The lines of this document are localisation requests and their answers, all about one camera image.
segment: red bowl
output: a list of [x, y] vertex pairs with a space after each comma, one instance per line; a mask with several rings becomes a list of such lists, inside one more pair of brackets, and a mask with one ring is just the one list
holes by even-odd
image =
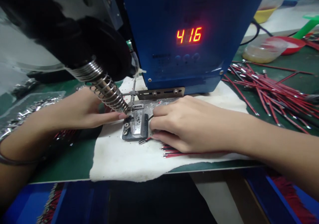
[[276, 38], [280, 38], [288, 43], [288, 48], [281, 55], [294, 54], [306, 45], [306, 43], [304, 41], [298, 40], [298, 39], [295, 39], [292, 37], [276, 36]]

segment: metal spring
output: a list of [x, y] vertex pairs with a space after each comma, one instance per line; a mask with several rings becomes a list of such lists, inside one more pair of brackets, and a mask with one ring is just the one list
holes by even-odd
[[85, 86], [90, 87], [97, 97], [111, 109], [126, 113], [127, 103], [124, 101], [122, 93], [117, 88], [111, 77], [103, 74], [103, 68], [96, 62], [96, 57], [92, 56], [92, 61], [77, 69], [66, 68], [75, 78], [85, 82]]

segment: bracelet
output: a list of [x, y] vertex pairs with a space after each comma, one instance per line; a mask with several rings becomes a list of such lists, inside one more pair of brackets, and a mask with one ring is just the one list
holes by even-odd
[[1, 164], [6, 164], [6, 165], [12, 165], [12, 166], [21, 166], [21, 165], [34, 164], [34, 163], [38, 163], [38, 162], [44, 161], [45, 159], [46, 159], [46, 157], [43, 156], [40, 159], [33, 160], [33, 161], [14, 161], [14, 160], [6, 158], [5, 156], [3, 156], [0, 153], [0, 163]]

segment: metal bracket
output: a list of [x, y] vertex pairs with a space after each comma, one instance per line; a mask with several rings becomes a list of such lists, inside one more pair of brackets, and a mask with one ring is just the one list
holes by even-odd
[[165, 98], [181, 98], [184, 96], [185, 87], [153, 89], [136, 91], [139, 100], [156, 100]]
[[125, 141], [140, 141], [147, 138], [149, 116], [143, 110], [137, 110], [124, 119], [122, 139]]

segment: blue machine housing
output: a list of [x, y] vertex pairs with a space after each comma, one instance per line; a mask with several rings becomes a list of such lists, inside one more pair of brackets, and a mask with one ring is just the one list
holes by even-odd
[[[185, 87], [185, 94], [216, 88], [261, 2], [124, 1], [147, 88]], [[177, 31], [194, 27], [202, 27], [201, 43], [178, 46]]]

